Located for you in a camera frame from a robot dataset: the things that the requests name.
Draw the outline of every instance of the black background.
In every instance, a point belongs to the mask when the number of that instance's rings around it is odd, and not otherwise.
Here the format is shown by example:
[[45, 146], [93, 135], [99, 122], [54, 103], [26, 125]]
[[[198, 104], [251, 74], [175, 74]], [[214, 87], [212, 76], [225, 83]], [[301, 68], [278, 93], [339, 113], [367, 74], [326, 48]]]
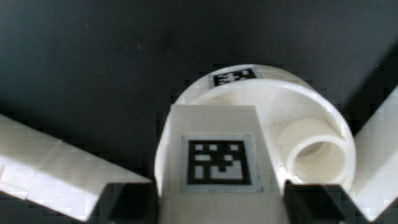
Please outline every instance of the black background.
[[[196, 78], [280, 67], [353, 132], [398, 83], [398, 1], [0, 0], [0, 113], [150, 176], [170, 103]], [[0, 223], [68, 223], [1, 195]]]

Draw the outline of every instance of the white plastic part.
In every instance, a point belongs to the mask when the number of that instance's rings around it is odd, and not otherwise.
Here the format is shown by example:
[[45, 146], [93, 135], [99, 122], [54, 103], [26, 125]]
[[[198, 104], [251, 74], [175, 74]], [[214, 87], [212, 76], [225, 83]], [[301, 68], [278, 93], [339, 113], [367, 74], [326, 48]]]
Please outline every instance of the white plastic part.
[[[246, 79], [214, 87], [212, 76], [244, 69], [251, 69], [259, 79]], [[331, 104], [291, 73], [262, 65], [227, 67], [196, 80], [175, 104], [253, 105], [280, 192], [287, 179], [294, 184], [331, 183], [340, 184], [344, 190], [349, 189], [355, 147], [347, 125]], [[168, 131], [166, 118], [154, 165], [159, 194]]]
[[[161, 167], [159, 224], [287, 224], [253, 107], [173, 105], [168, 125], [168, 134], [163, 135], [166, 148], [161, 161], [164, 166]], [[253, 159], [255, 170], [250, 172], [255, 174], [251, 178], [257, 178], [260, 189], [244, 191], [239, 189], [243, 185], [202, 185], [200, 189], [186, 189], [182, 187], [184, 140], [198, 139], [196, 136], [202, 140], [225, 140], [223, 136], [241, 135], [250, 136], [251, 153], [248, 154], [251, 155], [246, 156]]]
[[148, 180], [0, 116], [0, 190], [86, 221], [108, 183]]
[[349, 196], [369, 221], [398, 197], [398, 88], [355, 136], [356, 174]]

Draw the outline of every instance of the qr-like tag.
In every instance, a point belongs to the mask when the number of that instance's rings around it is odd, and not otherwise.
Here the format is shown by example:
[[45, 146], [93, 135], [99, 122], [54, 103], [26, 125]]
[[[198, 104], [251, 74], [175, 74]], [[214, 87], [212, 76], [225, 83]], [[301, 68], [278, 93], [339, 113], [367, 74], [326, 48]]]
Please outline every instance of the qr-like tag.
[[243, 141], [188, 142], [188, 184], [250, 184]]
[[244, 79], [255, 79], [255, 74], [250, 68], [227, 72], [223, 74], [212, 75], [212, 85], [220, 86], [230, 82], [235, 82]]
[[248, 135], [182, 137], [184, 191], [260, 190], [251, 150]]

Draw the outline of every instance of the cylindrical opening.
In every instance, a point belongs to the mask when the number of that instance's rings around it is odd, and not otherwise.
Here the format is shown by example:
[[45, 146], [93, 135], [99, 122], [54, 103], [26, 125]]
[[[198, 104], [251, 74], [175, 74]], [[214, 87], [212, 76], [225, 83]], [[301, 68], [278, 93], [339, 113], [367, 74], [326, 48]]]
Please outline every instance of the cylindrical opening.
[[331, 142], [315, 142], [303, 147], [292, 159], [294, 178], [301, 183], [339, 181], [344, 171], [344, 153]]

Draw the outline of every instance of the white block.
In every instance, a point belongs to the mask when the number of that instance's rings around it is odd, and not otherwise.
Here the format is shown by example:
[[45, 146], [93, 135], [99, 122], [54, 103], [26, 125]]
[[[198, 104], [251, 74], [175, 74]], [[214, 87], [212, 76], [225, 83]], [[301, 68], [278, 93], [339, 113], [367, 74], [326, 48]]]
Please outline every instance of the white block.
[[86, 221], [108, 183], [148, 180], [0, 116], [0, 190]]
[[[285, 224], [287, 216], [253, 107], [173, 105], [168, 119], [170, 129], [168, 134], [163, 136], [166, 147], [161, 148], [164, 157], [159, 158], [157, 155], [159, 163], [156, 163], [156, 169], [161, 170], [159, 224]], [[248, 161], [248, 164], [251, 164], [248, 169], [253, 174], [250, 180], [259, 188], [251, 187], [246, 190], [237, 184], [228, 186], [223, 184], [195, 184], [195, 188], [189, 188], [193, 185], [186, 186], [184, 178], [188, 165], [186, 142], [196, 139], [235, 140], [237, 137], [234, 136], [241, 135], [248, 136], [241, 137], [241, 139], [246, 138], [251, 146], [251, 151], [244, 152], [246, 160], [251, 159]], [[202, 147], [189, 149], [207, 155], [212, 153], [212, 156], [218, 153], [237, 153], [237, 149], [235, 151], [225, 151], [223, 146], [216, 146], [220, 151], [214, 151], [211, 145], [209, 143]], [[211, 179], [239, 180], [239, 165], [227, 166], [223, 172], [214, 169]]]
[[369, 221], [398, 197], [398, 89], [355, 136], [356, 175], [349, 196]]

